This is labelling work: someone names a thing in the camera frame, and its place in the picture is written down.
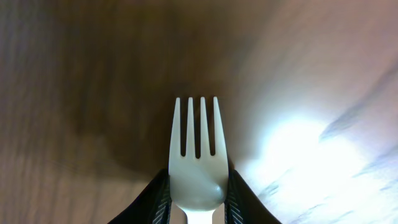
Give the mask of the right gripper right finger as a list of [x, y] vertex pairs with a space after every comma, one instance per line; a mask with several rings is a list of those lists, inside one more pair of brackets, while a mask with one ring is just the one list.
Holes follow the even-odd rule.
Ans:
[[234, 169], [229, 171], [228, 190], [224, 201], [224, 223], [281, 224]]

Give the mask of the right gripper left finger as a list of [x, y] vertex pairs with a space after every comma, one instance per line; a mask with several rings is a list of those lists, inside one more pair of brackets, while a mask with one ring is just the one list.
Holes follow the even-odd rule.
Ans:
[[169, 224], [171, 206], [169, 172], [162, 169], [109, 224]]

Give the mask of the white plastic fork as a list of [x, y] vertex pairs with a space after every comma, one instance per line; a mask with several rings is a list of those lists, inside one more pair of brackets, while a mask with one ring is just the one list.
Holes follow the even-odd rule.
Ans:
[[170, 196], [188, 224], [210, 224], [228, 188], [228, 156], [218, 98], [213, 98], [215, 154], [210, 154], [206, 102], [200, 98], [200, 158], [195, 157], [193, 98], [188, 99], [186, 153], [181, 155], [180, 98], [175, 101], [169, 151]]

